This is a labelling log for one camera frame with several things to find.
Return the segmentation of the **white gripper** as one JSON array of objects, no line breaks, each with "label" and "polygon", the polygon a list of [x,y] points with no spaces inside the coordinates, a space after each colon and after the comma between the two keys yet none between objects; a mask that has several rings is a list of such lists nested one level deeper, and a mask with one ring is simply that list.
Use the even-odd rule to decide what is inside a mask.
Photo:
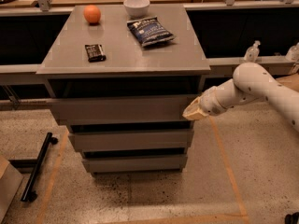
[{"label": "white gripper", "polygon": [[207,115],[218,116],[227,111],[225,103],[226,91],[222,85],[213,86],[195,98],[183,111],[182,116],[187,120],[199,120]]}]

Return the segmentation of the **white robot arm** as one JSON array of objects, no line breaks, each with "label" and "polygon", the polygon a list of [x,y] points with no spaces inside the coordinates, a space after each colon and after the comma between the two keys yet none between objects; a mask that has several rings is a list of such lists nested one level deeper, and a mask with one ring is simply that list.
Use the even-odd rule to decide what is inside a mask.
[{"label": "white robot arm", "polygon": [[278,82],[257,63],[242,63],[230,80],[196,97],[183,111],[183,117],[199,120],[218,116],[236,105],[263,100],[299,131],[299,92],[290,85]]}]

